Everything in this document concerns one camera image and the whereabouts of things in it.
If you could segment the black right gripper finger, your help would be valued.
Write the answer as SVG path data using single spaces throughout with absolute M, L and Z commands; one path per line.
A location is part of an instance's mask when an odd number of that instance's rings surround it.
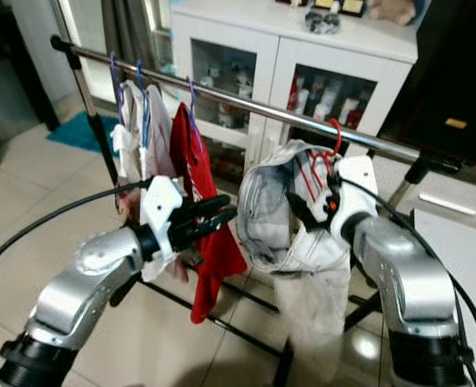
M 310 206 L 294 192 L 286 192 L 286 199 L 289 203 L 289 209 L 294 217 L 301 222 L 308 231 L 325 229 L 325 222 L 317 220 Z

